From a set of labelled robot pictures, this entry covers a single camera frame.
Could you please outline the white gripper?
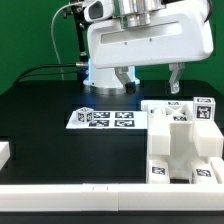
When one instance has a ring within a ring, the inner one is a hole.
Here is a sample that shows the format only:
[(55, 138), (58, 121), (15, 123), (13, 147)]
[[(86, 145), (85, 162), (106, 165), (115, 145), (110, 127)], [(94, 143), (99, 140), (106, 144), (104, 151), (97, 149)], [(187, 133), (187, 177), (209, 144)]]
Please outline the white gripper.
[(170, 64), (170, 91), (180, 91), (184, 63), (208, 58), (213, 40), (208, 21), (208, 0), (180, 0), (151, 13), (148, 25), (124, 29), (119, 19), (90, 25), (87, 32), (92, 64), (115, 68), (126, 94), (135, 93), (135, 82), (126, 66)]

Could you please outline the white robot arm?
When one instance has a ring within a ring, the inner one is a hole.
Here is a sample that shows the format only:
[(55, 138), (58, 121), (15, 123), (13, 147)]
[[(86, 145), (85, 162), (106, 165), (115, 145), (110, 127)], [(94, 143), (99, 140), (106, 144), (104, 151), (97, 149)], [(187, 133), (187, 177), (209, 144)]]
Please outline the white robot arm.
[(101, 94), (133, 94), (137, 66), (167, 64), (179, 92), (184, 64), (213, 51), (211, 0), (86, 0), (90, 54), (84, 86)]

